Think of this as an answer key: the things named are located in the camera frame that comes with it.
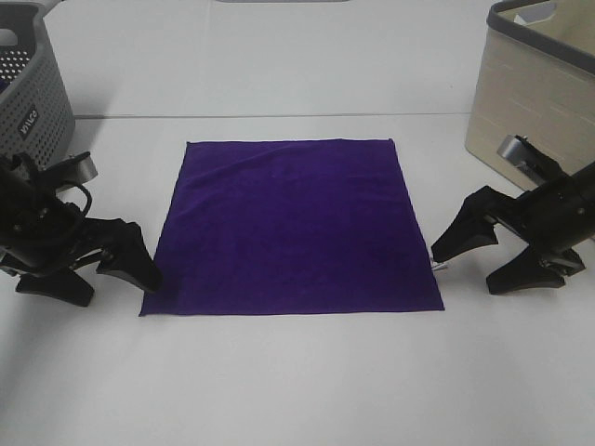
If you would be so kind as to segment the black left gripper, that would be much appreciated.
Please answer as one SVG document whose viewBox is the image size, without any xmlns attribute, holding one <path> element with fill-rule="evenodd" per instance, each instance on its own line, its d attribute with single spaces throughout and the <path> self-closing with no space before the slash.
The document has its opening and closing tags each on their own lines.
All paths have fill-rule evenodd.
<svg viewBox="0 0 595 446">
<path fill-rule="evenodd" d="M 1 159 L 1 270 L 20 276 L 16 292 L 87 307 L 92 286 L 75 273 L 96 272 L 156 292 L 163 275 L 147 251 L 140 226 L 87 216 L 85 184 L 56 182 L 31 157 Z"/>
</svg>

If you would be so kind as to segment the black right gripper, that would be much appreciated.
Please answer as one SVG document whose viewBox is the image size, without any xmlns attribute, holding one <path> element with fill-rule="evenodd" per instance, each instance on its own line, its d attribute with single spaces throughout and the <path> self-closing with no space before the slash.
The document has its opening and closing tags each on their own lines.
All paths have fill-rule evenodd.
<svg viewBox="0 0 595 446">
<path fill-rule="evenodd" d="M 487 186 L 469 195 L 453 222 L 431 246 L 432 259 L 443 263 L 497 244 L 489 210 L 499 196 Z M 489 293 L 561 288 L 564 276 L 585 269 L 573 247 L 594 235 L 594 165 L 507 199 L 495 207 L 492 216 L 526 241 L 527 247 L 486 278 Z"/>
</svg>

